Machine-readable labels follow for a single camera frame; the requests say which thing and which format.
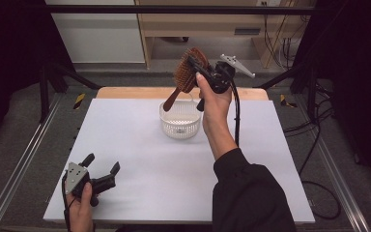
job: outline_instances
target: wooden handle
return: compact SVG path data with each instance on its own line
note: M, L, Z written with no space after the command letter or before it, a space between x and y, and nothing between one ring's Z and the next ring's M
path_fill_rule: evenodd
M173 106L174 101L181 92L182 91L179 88L176 88L170 97L168 97L167 101L165 101L164 105L162 106L162 109L164 109L165 112L171 109L171 106Z

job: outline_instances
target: aluminum rail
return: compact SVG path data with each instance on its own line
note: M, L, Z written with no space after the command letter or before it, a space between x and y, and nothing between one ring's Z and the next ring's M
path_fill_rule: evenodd
M12 176L2 190L0 194L0 221L2 219L2 216L5 214L8 206L10 205L17 188L19 187L20 182L22 181L22 178L29 167L29 164L32 161L32 158L36 154L39 145L41 144L43 137L46 134L46 131L49 128L49 125L51 124L56 111L59 108L59 104L62 98L63 94L55 94L55 97L50 106L51 110L49 112L49 115L46 117L46 120L43 123L38 125L37 129L35 130L35 134L30 140L25 151L23 152L23 155L20 158L16 168L14 169Z
M299 103L300 110L302 115L305 119L309 119L307 117L307 112L305 109L306 100L304 96L295 95L296 101ZM311 131L314 138L316 138L316 133L314 130ZM320 153L320 157L322 159L322 163L324 164L325 169L330 177L330 180L335 188L336 194L342 204L343 209L345 210L349 222L351 223L352 227L354 227L354 231L356 232L370 232L370 228L366 223L366 219L363 216L357 202L352 195L351 190L346 184L345 178L343 177L342 173L340 172L336 162L334 161L332 154L330 153L327 144L325 143L322 136L319 137L319 141L316 147Z
M334 9L314 7L24 5L23 8L33 12L56 14L325 15L334 13Z

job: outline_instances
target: brush handle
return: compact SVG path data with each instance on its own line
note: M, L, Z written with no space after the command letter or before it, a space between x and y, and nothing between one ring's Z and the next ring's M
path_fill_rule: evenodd
M162 106L162 109L164 109L165 112L171 109L171 106L173 106L174 101L176 100L177 96L179 96L180 92L182 92L178 87L174 92L168 97L167 101L165 101L164 105Z
M205 102L204 99L201 99L200 102L198 102L198 104L197 104L198 111L200 111L200 112L204 111L204 102Z

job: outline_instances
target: brush bristles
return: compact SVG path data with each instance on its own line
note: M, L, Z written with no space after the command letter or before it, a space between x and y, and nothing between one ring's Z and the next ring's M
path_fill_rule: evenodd
M205 69L209 65L206 56L198 48L194 47L185 52L179 66L174 72L174 81L177 87L184 93L189 93L195 85L195 70L188 63L188 56L192 56Z

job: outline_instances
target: white cabinet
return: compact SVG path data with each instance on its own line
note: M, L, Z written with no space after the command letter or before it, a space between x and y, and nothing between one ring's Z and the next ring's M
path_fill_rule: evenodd
M46 0L47 5L134 5L132 0ZM52 14L75 63L144 63L136 14Z

